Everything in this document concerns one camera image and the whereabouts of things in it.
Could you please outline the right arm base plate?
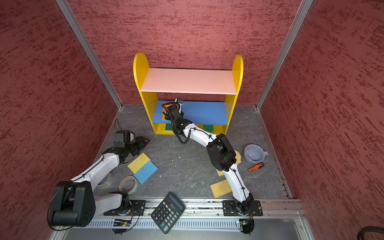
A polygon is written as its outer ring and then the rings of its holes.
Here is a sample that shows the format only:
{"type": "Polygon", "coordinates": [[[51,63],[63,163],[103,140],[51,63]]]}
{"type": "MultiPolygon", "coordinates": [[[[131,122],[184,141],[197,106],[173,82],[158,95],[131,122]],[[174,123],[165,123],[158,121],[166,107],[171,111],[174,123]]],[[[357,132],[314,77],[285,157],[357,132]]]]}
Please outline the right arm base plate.
{"type": "Polygon", "coordinates": [[[224,216],[244,216],[244,217],[262,217],[263,210],[260,201],[253,201],[247,209],[245,209],[236,200],[225,200],[222,202],[224,216]]]}

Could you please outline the orange sponge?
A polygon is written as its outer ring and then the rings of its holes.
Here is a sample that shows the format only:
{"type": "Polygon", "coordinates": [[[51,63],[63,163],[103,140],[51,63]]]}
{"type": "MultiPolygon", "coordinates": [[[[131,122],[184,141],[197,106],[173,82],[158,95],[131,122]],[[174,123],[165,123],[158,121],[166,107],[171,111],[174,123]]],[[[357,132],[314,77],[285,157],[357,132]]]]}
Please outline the orange sponge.
{"type": "Polygon", "coordinates": [[[169,114],[167,112],[168,105],[162,106],[162,120],[170,120],[169,114]]]}

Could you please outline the blue sponge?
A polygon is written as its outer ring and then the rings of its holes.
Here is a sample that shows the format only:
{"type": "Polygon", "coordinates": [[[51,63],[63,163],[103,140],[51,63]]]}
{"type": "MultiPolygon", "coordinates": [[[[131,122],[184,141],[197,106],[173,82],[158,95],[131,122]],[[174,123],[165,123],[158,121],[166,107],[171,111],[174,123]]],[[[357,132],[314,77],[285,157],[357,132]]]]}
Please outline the blue sponge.
{"type": "Polygon", "coordinates": [[[149,161],[134,174],[134,177],[143,185],[157,170],[156,165],[152,161],[149,161]]]}

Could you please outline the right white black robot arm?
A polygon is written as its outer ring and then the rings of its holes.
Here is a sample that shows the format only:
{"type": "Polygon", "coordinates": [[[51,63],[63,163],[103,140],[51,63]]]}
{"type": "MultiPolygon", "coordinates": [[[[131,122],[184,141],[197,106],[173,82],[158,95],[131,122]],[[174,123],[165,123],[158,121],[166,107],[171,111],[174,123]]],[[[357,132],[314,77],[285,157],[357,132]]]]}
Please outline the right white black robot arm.
{"type": "Polygon", "coordinates": [[[180,102],[166,102],[162,104],[162,108],[165,119],[171,122],[172,131],[181,144],[185,145],[193,140],[206,148],[212,165],[224,174],[231,187],[237,212],[246,216],[252,209],[254,197],[242,180],[236,152],[226,135],[211,134],[185,119],[180,102]]]}

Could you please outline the bright green sponge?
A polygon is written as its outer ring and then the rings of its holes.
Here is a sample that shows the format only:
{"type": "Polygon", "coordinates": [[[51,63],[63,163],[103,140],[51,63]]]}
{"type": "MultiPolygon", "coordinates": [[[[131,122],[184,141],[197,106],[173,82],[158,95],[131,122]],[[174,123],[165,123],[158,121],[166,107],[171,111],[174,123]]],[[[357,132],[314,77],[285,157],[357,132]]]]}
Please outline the bright green sponge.
{"type": "Polygon", "coordinates": [[[214,133],[214,126],[213,125],[204,125],[204,130],[206,132],[213,134],[214,133]]]}

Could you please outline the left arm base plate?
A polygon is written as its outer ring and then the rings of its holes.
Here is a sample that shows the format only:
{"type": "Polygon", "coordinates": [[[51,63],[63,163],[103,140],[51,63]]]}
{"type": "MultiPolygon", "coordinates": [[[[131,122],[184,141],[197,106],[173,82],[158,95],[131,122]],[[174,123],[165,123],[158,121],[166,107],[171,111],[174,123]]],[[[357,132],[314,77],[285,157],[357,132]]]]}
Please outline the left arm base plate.
{"type": "Polygon", "coordinates": [[[142,216],[144,214],[146,201],[145,200],[130,200],[128,206],[119,207],[103,213],[104,216],[114,217],[131,217],[142,216]]]}

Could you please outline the dark green scrub sponge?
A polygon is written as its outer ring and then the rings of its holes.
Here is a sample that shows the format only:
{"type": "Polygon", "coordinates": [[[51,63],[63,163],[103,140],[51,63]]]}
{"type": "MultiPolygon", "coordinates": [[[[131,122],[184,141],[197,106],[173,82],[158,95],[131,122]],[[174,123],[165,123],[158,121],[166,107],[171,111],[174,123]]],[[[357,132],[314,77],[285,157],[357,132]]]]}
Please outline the dark green scrub sponge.
{"type": "Polygon", "coordinates": [[[172,129],[172,124],[166,124],[166,129],[165,129],[166,132],[172,132],[173,129],[172,129]]]}

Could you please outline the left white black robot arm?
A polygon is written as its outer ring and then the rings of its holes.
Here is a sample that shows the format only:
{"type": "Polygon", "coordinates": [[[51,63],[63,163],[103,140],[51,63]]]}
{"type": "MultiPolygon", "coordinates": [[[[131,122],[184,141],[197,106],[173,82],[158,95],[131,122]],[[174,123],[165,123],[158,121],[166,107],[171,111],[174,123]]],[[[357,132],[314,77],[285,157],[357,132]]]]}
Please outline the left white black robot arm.
{"type": "Polygon", "coordinates": [[[47,212],[48,226],[57,232],[86,227],[94,216],[109,211],[120,216],[142,216],[143,210],[132,205],[128,192],[111,192],[96,197],[94,190],[113,169],[124,164],[128,156],[137,157],[149,142],[132,131],[117,131],[113,147],[102,152],[95,163],[78,176],[55,186],[47,212]]]}

